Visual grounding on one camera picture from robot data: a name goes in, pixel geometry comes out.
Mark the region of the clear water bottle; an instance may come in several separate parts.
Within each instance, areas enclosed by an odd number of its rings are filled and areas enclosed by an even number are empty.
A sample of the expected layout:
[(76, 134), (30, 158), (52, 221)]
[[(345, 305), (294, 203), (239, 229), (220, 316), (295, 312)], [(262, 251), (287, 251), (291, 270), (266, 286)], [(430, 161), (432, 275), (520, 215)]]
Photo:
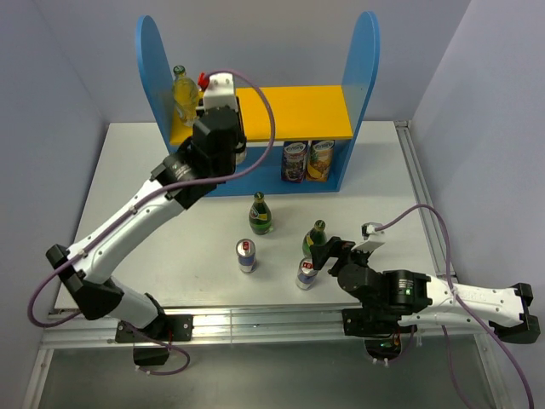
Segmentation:
[(199, 89), (196, 83), (187, 76), (186, 68), (177, 65), (173, 68), (174, 82), (172, 86), (175, 110), (184, 126), (192, 127), (197, 118)]
[(246, 159), (246, 144), (245, 143), (239, 143), (236, 146), (235, 149), (235, 163), (236, 165), (242, 164)]

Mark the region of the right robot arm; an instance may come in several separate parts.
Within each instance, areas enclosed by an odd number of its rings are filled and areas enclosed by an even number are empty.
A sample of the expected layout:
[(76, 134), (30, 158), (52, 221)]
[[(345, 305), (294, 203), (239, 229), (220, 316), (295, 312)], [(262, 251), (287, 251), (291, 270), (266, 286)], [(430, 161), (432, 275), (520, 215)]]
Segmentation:
[(329, 275), (360, 303), (342, 312), (346, 335), (383, 337), (443, 325), (471, 332), (490, 329), (513, 344), (531, 344), (540, 336), (538, 318), (529, 312), (530, 285), (490, 289), (449, 284), (406, 269), (377, 272), (369, 259), (384, 243), (377, 234), (360, 244), (333, 236), (310, 247), (314, 268), (320, 270), (334, 259)]

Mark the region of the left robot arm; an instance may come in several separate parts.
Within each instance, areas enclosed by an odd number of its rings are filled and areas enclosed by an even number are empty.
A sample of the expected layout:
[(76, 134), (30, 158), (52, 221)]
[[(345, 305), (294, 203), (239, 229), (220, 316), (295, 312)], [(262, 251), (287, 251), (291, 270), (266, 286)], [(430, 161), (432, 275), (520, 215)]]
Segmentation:
[(130, 323), (146, 340), (167, 333), (168, 321), (158, 302), (122, 285), (113, 272), (155, 230), (216, 189), (216, 183), (204, 184), (204, 178), (232, 175), (242, 145), (237, 111), (228, 106), (205, 109), (192, 135), (152, 171), (122, 209), (86, 239), (47, 251), (54, 268), (70, 264), (60, 280), (87, 320), (109, 315)]

